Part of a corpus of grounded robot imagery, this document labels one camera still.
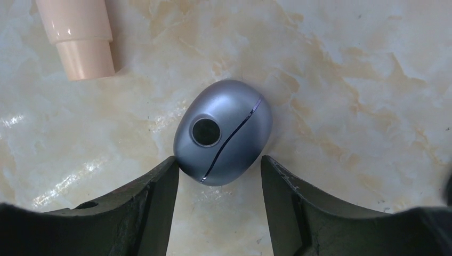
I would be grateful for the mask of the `grey earbud charging case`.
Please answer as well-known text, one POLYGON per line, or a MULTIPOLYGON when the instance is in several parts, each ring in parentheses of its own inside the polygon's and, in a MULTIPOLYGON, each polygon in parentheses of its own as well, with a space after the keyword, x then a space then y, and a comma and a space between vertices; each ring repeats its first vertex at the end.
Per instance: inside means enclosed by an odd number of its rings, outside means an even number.
POLYGON ((271 134, 272 112, 250 85, 225 79, 205 88, 182 117, 173 143, 180 169, 206 186, 224 186, 259 157, 271 134))

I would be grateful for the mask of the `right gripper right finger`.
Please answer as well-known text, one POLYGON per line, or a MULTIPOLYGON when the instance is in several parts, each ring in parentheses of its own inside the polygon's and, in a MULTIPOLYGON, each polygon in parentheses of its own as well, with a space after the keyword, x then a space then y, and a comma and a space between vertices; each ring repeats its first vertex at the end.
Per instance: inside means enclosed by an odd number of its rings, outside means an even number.
POLYGON ((339 199, 261 159, 275 255, 451 255, 451 207, 384 213, 339 199))

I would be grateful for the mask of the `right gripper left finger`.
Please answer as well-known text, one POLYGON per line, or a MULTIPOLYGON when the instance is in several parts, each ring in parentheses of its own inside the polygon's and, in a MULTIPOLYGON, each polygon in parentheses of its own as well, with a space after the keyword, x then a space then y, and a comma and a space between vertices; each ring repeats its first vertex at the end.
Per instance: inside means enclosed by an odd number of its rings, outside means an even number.
POLYGON ((179 167, 173 156, 74 209, 1 204, 1 255, 165 255, 179 167))

